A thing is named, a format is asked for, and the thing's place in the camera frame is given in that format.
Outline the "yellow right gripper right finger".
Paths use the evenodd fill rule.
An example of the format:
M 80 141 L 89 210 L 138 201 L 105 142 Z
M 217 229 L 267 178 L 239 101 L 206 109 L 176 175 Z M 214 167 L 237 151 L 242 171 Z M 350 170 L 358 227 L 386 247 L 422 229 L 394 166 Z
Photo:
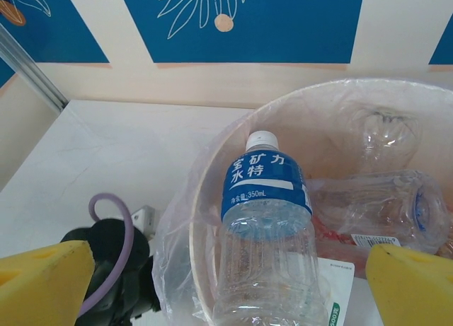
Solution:
M 452 261 L 390 244 L 375 245 L 366 277 L 384 325 L 451 325 Z

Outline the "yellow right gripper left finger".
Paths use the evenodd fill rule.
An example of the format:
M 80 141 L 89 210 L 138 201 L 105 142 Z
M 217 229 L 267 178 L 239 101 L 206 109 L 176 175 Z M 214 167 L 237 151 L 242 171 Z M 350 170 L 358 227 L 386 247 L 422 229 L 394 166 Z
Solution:
M 1 259 L 1 324 L 74 325 L 95 262 L 82 240 Z

